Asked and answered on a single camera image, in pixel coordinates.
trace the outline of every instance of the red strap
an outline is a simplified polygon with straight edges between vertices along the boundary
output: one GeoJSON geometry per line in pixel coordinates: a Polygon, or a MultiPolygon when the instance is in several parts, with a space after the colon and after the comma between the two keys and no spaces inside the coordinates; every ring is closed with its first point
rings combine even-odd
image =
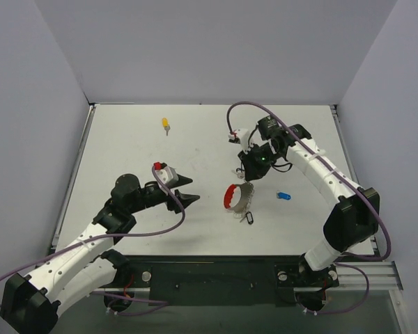
{"type": "Polygon", "coordinates": [[[226,193],[224,194],[224,207],[226,209],[231,208],[231,201],[232,201],[232,197],[234,196],[235,188],[237,188],[237,186],[234,184],[231,184],[228,190],[226,190],[226,193]]]}

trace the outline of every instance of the screw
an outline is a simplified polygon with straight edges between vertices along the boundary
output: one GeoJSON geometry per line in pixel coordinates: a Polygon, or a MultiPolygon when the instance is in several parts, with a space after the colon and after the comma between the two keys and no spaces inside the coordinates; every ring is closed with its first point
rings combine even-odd
{"type": "Polygon", "coordinates": [[[330,275],[332,280],[337,280],[337,272],[335,272],[334,270],[328,271],[328,275],[330,275]]]}
{"type": "Polygon", "coordinates": [[[279,271],[279,273],[277,274],[277,277],[279,280],[286,280],[288,278],[285,271],[279,271]]]}
{"type": "Polygon", "coordinates": [[[141,278],[144,282],[148,282],[152,278],[152,274],[148,271],[145,271],[142,273],[141,278]]]}

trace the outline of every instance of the gray wall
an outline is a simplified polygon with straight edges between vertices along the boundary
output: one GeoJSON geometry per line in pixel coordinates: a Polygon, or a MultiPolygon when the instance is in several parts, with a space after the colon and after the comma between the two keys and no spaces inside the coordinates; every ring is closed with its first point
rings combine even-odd
{"type": "Polygon", "coordinates": [[[333,104],[396,0],[36,0],[92,102],[333,104]]]}
{"type": "Polygon", "coordinates": [[[418,0],[399,0],[339,105],[358,178],[382,198],[418,329],[418,0]]]}
{"type": "Polygon", "coordinates": [[[87,112],[34,2],[0,0],[0,274],[46,253],[87,112]]]}

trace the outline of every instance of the white table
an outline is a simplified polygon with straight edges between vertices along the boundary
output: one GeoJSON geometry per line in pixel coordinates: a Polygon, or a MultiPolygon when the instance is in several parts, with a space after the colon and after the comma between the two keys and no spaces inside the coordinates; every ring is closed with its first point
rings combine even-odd
{"type": "MultiPolygon", "coordinates": [[[[61,228],[65,247],[91,222],[109,198],[116,179],[138,176],[141,185],[153,180],[151,166],[166,162],[194,180],[180,187],[201,199],[186,210],[177,230],[157,237],[124,238],[116,249],[125,255],[300,255],[322,236],[330,210],[310,181],[296,168],[281,174],[271,170],[253,181],[254,224],[239,223],[223,207],[226,188],[241,180],[231,170],[240,166],[240,146],[228,142],[229,106],[97,105],[84,154],[61,228]],[[166,136],[162,118],[169,120],[166,136]],[[276,191],[291,195],[279,200],[276,191]]],[[[300,123],[319,147],[348,177],[350,171],[329,106],[268,106],[288,125],[300,123]]],[[[231,113],[234,128],[253,129],[266,114],[252,106],[231,113]]],[[[259,134],[254,135],[261,144],[259,134]]],[[[135,214],[132,232],[153,232],[175,224],[180,215],[165,205],[135,214]]],[[[372,255],[371,242],[351,251],[372,255]]]]}

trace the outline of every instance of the blue object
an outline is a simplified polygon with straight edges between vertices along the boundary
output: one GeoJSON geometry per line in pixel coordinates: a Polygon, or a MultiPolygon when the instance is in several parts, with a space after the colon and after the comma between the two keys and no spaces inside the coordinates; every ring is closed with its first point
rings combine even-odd
{"type": "Polygon", "coordinates": [[[291,196],[287,193],[277,192],[277,198],[281,198],[282,200],[290,200],[291,196]]]}

